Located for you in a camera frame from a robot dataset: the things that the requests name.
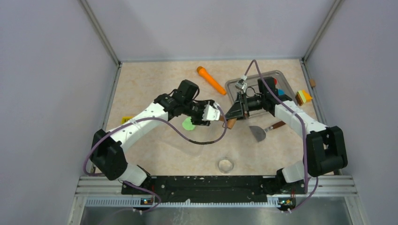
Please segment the spatula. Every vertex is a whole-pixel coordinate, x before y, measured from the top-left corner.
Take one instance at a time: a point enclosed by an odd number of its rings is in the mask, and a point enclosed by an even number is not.
[[[256,138],[257,142],[261,142],[262,140],[264,140],[266,138],[268,131],[277,129],[285,124],[286,124],[285,122],[279,121],[265,129],[262,129],[259,126],[249,126],[249,128],[250,128],[250,131],[252,132],[252,134],[254,135],[254,137]]]

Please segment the metal spatula blade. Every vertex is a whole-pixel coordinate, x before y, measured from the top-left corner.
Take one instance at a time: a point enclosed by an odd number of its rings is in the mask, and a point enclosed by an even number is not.
[[[252,132],[253,136],[256,138],[257,142],[261,142],[267,136],[265,130],[259,126],[249,126],[250,131]]]

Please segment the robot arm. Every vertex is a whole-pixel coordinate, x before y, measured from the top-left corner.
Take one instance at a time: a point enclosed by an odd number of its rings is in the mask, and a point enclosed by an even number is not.
[[[271,91],[278,96],[278,89],[275,86],[274,79],[268,77],[265,78],[265,82]],[[261,79],[258,79],[257,83],[260,90],[259,94],[248,97],[246,93],[238,92],[236,101],[225,114],[228,120],[245,120],[249,118],[251,111],[264,109],[281,119],[302,137],[302,125],[295,116],[295,114],[298,114],[302,118],[306,129],[304,138],[306,140],[307,155],[304,157],[307,157],[308,161],[308,174],[317,177],[347,166],[343,132],[339,127],[328,127],[314,120],[297,107],[289,96],[278,96],[285,105],[293,110],[293,112],[290,112],[269,93]],[[244,91],[244,80],[239,81],[236,86],[241,91]],[[281,185],[302,180],[304,178],[303,161],[300,160],[291,166],[278,170],[276,176]]]
[[[213,100],[197,101],[194,95],[199,94],[199,87],[188,80],[183,80],[178,89],[172,94],[159,95],[144,111],[116,127],[117,130],[93,152],[91,161],[104,173],[109,180],[126,180],[140,186],[149,175],[138,165],[127,163],[125,153],[146,133],[160,125],[158,120],[144,120],[143,118],[160,118],[170,121],[174,117],[185,114],[191,116],[194,125],[209,126],[210,121],[219,120],[221,112]],[[93,145],[106,135],[104,130],[95,133]]]

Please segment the wooden spatula handle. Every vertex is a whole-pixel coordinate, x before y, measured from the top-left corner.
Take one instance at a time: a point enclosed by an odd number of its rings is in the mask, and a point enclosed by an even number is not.
[[[285,125],[285,124],[286,124],[285,122],[279,121],[279,122],[275,123],[274,125],[272,125],[272,129],[275,130],[275,129],[277,129],[277,128]]]

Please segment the yellow object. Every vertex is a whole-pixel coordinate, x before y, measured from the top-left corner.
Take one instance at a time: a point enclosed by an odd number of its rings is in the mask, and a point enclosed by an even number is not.
[[[123,116],[122,117],[122,124],[124,124],[125,122],[131,120],[134,116]]]
[[[299,90],[297,91],[296,94],[296,100],[298,105],[303,105],[306,102],[311,101],[312,97],[305,91],[305,90]]]
[[[207,82],[209,82],[209,84],[212,85],[220,94],[222,94],[222,95],[226,95],[227,94],[225,89],[222,88],[221,85],[219,83],[217,83],[217,81],[215,81],[214,78],[211,77],[211,75],[206,71],[205,68],[198,67],[196,69],[196,71],[198,72],[198,74],[201,77],[203,77]]]

